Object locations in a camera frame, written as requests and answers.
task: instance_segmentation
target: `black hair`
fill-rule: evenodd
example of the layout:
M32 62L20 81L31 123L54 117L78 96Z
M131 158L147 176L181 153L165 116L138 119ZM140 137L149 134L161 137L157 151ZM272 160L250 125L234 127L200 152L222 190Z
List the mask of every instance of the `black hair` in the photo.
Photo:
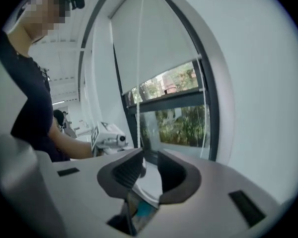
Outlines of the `black hair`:
M25 6L27 5L27 3L29 2L30 0L27 0L25 2L25 4L20 8L20 10L18 11L17 13L17 16L16 16L16 21L19 19L19 17L22 15L22 13L24 12L25 10ZM66 15L66 12L70 10L70 0L58 0L59 2L59 6L60 6L60 9L59 9L59 12L60 12L60 17L65 17Z
M53 111L53 116L56 118L56 120L58 121L58 124L60 126L63 126L63 122L64 122L64 115L62 113L61 110L55 109Z

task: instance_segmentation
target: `roller blind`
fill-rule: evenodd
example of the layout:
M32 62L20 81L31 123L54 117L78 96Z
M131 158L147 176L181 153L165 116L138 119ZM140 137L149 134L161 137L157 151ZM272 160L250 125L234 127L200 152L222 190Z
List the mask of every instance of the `roller blind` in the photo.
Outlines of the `roller blind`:
M123 93L136 87L142 0L126 0L112 17L113 41ZM144 0L140 36L140 84L197 57L193 42L165 0Z

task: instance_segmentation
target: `white machine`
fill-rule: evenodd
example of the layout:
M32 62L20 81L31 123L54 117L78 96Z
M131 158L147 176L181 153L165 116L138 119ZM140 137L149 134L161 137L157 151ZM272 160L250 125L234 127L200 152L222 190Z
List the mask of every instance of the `white machine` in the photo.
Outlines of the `white machine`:
M116 125L102 121L97 122L91 135L93 156L96 156L97 149L123 148L127 145L125 133Z

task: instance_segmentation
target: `man's arm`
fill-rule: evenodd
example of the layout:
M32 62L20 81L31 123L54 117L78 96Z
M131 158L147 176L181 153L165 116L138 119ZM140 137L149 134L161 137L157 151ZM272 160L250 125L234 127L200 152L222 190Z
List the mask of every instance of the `man's arm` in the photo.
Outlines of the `man's arm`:
M56 119L53 119L52 126L49 131L49 137L53 140L55 146L71 159L91 158L91 144L82 142L61 133L56 125Z

